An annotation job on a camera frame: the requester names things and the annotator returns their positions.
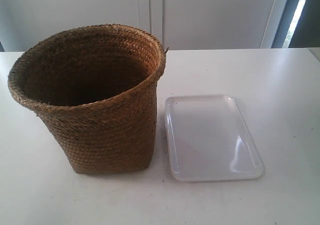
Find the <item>woven straw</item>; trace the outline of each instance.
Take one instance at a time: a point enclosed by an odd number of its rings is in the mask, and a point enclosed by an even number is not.
[[[87,26],[25,52],[8,87],[42,119],[75,172],[134,172],[146,169],[153,155],[165,63],[160,42],[140,29]]]

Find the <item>basket rim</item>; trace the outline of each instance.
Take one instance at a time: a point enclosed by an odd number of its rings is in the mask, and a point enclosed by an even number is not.
[[[142,82],[137,84],[136,86],[119,93],[116,96],[109,97],[104,100],[95,101],[91,103],[84,103],[76,106],[57,106],[57,105],[51,105],[45,102],[36,101],[30,97],[28,97],[24,91],[19,87],[15,86],[17,77],[16,75],[20,73],[20,66],[23,64],[23,60],[27,60],[27,56],[29,54],[32,54],[38,50],[43,49],[44,41],[54,39],[58,35],[63,34],[69,34],[69,33],[80,33],[83,30],[86,31],[99,31],[99,30],[117,30],[122,29],[125,32],[129,33],[136,33],[137,35],[145,37],[147,40],[149,40],[151,43],[155,45],[156,51],[159,54],[159,60],[157,61],[157,68],[155,71],[150,74],[146,79],[144,79]],[[37,45],[33,46],[32,48],[28,49],[26,52],[24,52],[13,64],[9,75],[8,75],[8,88],[9,91],[13,97],[13,99],[21,104],[22,106],[34,111],[37,114],[47,114],[47,115],[67,115],[70,113],[83,113],[83,112],[94,112],[96,110],[99,110],[100,106],[103,106],[104,112],[105,109],[111,109],[115,105],[119,105],[122,103],[125,103],[126,101],[130,100],[134,95],[140,93],[141,91],[145,90],[152,84],[156,83],[160,77],[164,74],[165,66],[166,66],[166,53],[167,51],[164,51],[162,44],[160,41],[154,37],[152,34],[132,26],[128,25],[122,25],[122,24],[102,24],[102,25],[91,25],[91,26],[83,26],[78,28],[73,28],[70,30],[65,30],[58,32],[48,38],[46,38],[43,41],[40,41]]]

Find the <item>white table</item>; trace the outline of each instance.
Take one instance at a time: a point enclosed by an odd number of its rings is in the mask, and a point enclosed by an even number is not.
[[[307,49],[169,51],[150,168],[101,176],[74,173],[40,119],[11,98],[20,55],[0,53],[0,224],[320,223],[320,62]],[[171,176],[164,99],[214,94],[237,99],[265,165],[259,179]]]

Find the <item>wicker basket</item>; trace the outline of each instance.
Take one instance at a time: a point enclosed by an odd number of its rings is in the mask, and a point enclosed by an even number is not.
[[[119,24],[57,33],[13,65],[12,97],[34,111],[80,174],[146,169],[166,54],[152,35]]]

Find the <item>white plastic tray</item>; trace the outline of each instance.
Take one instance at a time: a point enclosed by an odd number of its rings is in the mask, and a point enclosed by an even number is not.
[[[264,172],[233,97],[170,97],[165,125],[171,172],[180,181],[255,179]]]

